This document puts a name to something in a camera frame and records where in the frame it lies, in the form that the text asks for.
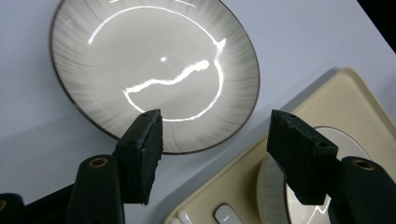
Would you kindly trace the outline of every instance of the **white table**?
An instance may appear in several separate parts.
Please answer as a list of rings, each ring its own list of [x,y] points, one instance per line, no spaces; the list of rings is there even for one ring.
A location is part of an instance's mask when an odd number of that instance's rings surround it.
[[[243,129],[223,144],[196,154],[164,155],[148,206],[125,205],[127,223],[160,223],[263,135],[271,109],[291,108],[296,95],[334,68],[356,69],[396,120],[396,55],[357,1],[223,2],[246,28],[258,55],[259,102]],[[55,76],[49,40],[59,3],[0,3],[0,193],[19,193],[25,203],[73,183],[83,160],[111,153],[117,143],[73,107]]]

